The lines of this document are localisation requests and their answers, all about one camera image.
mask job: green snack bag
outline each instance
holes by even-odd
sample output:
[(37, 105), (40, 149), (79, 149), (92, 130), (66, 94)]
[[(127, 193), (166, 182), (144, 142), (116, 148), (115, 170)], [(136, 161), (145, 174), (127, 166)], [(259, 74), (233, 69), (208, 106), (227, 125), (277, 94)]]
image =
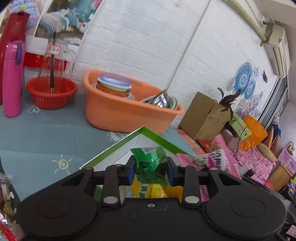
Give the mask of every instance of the green snack bag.
[(131, 149), (136, 161), (136, 174), (141, 183), (166, 184), (166, 153), (162, 147)]

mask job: cardboard box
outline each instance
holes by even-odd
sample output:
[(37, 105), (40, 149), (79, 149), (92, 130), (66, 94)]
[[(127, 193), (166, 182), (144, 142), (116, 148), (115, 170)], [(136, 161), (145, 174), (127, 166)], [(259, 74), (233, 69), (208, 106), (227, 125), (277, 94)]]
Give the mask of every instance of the cardboard box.
[(181, 150), (162, 136), (146, 127), (141, 127), (85, 163), (80, 169), (93, 167), (95, 171), (104, 171), (108, 166), (114, 164), (126, 164), (132, 156), (132, 148), (158, 146), (163, 147), (167, 156), (170, 156), (176, 165), (180, 165), (180, 161), (176, 156), (177, 153), (188, 155), (187, 152)]
[(222, 134), (227, 146), (233, 151), (237, 150), (237, 144), (238, 144), (238, 147), (240, 147), (240, 145), (243, 142), (242, 139), (240, 139), (238, 137), (234, 137), (228, 130), (222, 130), (221, 134)]
[(180, 123), (183, 129), (195, 140), (213, 141), (227, 121), (230, 121), (230, 111), (216, 100), (198, 92)]

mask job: gray tablecloth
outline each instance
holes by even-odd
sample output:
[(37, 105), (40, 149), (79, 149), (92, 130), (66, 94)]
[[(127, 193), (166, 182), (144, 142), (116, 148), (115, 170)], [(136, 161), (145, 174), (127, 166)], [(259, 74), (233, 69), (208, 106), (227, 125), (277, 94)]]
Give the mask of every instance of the gray tablecloth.
[[(13, 176), (20, 200), (76, 172), (126, 135), (94, 128), (85, 117), (84, 106), (85, 96), (75, 96), (59, 110), (39, 110), (26, 90), (19, 116), (6, 118), (0, 106), (1, 164)], [(195, 155), (172, 127), (163, 136)]]

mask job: air conditioner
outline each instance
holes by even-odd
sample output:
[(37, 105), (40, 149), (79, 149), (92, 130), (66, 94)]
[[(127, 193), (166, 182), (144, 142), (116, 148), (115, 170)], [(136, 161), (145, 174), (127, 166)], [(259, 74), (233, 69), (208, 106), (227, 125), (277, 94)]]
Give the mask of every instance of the air conditioner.
[(274, 74), (284, 78), (290, 68), (290, 56), (286, 31), (283, 27), (269, 23), (265, 32), (267, 42), (264, 44), (269, 55)]

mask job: red basket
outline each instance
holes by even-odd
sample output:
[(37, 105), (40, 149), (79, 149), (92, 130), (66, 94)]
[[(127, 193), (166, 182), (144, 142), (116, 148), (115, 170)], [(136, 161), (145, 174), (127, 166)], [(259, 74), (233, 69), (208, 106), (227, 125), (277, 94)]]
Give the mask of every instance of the red basket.
[(27, 90), (32, 94), (35, 105), (42, 109), (54, 110), (65, 106), (78, 87), (69, 79), (57, 77), (54, 78), (54, 90), (57, 93), (51, 94), (49, 77), (37, 77), (27, 83)]

